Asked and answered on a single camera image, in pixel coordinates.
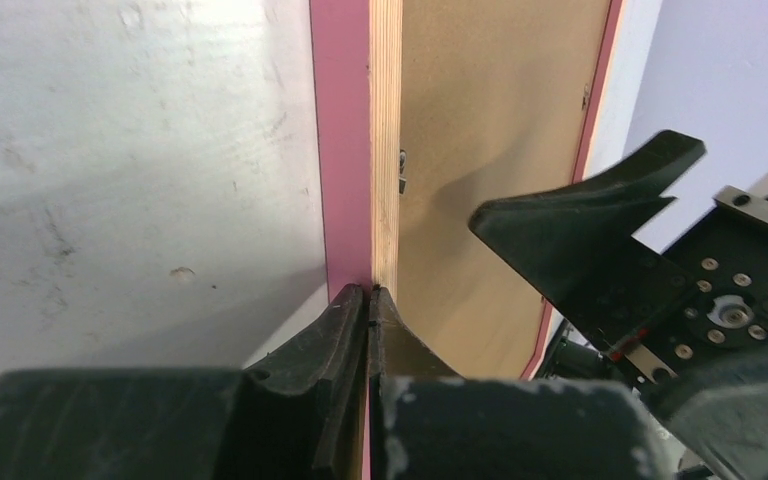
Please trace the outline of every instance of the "pink edge banding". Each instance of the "pink edge banding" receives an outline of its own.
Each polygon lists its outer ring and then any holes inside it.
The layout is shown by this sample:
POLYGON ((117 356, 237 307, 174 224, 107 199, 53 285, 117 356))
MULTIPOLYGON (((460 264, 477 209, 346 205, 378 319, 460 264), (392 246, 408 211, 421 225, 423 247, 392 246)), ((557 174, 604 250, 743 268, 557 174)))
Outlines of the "pink edge banding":
MULTIPOLYGON (((608 64, 611 61, 611 51, 614 46, 614 38, 617 34, 617 25, 620 20, 622 0, 611 0, 608 6, 608 18, 605 20, 605 33, 602 35, 602 44, 599 47, 599 58, 596 60, 596 72, 593 75, 593 87, 590 89, 590 105, 584 115, 584 127, 581 130, 581 139, 578 144, 578 154, 573 166, 572 182, 580 182, 584 177, 584 167, 587 165, 587 156, 590 153, 590 142, 596 129, 596 117, 599 114, 599 101, 602 98, 602 90, 605 88, 605 79, 608 76, 608 64)), ((543 355, 546 353, 546 341, 549 335, 549 324, 552 321, 552 305, 546 302, 543 305, 543 316, 540 319, 540 329, 537 332, 537 341, 534 343, 534 353, 525 366, 520 378, 530 380, 540 364, 543 363, 543 355)))
POLYGON ((311 0, 328 297, 372 284, 369 3, 311 0))

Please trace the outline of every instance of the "white wall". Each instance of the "white wall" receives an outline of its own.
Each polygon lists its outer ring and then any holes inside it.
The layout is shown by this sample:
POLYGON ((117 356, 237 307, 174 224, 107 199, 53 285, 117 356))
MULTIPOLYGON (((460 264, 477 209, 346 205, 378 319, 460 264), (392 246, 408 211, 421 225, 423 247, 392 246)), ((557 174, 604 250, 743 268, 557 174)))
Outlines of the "white wall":
POLYGON ((0 0, 0 371, 242 365, 326 304, 318 168, 307 0, 0 0))
POLYGON ((708 155, 667 192, 679 200, 638 232, 657 249, 723 185, 748 189, 768 171, 768 1, 663 2, 626 152, 665 128, 702 139, 708 155))

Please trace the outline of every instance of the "scuffed white panel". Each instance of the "scuffed white panel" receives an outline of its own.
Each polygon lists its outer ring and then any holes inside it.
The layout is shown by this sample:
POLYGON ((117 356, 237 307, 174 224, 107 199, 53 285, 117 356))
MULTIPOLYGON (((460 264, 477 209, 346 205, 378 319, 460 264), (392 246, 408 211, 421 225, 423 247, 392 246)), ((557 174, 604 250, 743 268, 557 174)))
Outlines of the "scuffed white panel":
POLYGON ((0 0, 0 371, 241 365, 326 304, 319 185, 307 0, 0 0))

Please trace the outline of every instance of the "bolt head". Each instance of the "bolt head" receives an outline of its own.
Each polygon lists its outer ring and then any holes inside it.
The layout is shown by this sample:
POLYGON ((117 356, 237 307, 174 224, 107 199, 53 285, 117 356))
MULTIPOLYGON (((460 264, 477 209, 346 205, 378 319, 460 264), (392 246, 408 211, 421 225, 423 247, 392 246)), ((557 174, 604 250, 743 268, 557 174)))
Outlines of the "bolt head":
POLYGON ((682 360, 688 360, 693 357, 693 349, 685 344, 677 345, 675 348, 675 354, 682 360))
POLYGON ((767 331, 760 325, 750 325, 747 329, 749 336, 755 340, 764 340, 767 338, 767 331))
POLYGON ((732 277, 732 280, 734 281, 734 284, 739 287, 748 287, 749 285, 752 285, 752 278, 745 273, 738 273, 732 277))
POLYGON ((708 340, 719 345, 726 341, 726 335, 719 330, 709 330, 708 340))
POLYGON ((720 262, 714 260, 713 258, 706 258, 702 260, 702 268, 705 270, 711 271, 716 270, 717 267, 720 266, 720 262))

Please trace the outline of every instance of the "light blue wall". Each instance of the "light blue wall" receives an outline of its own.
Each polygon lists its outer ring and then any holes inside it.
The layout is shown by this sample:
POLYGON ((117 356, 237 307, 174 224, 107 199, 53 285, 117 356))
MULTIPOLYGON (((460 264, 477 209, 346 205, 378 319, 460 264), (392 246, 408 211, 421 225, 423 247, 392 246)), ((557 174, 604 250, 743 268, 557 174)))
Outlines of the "light blue wall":
POLYGON ((768 2, 663 2, 626 152, 667 128, 704 140, 708 155, 668 191, 679 200, 638 232, 656 249, 723 185, 747 189, 768 171, 768 2))

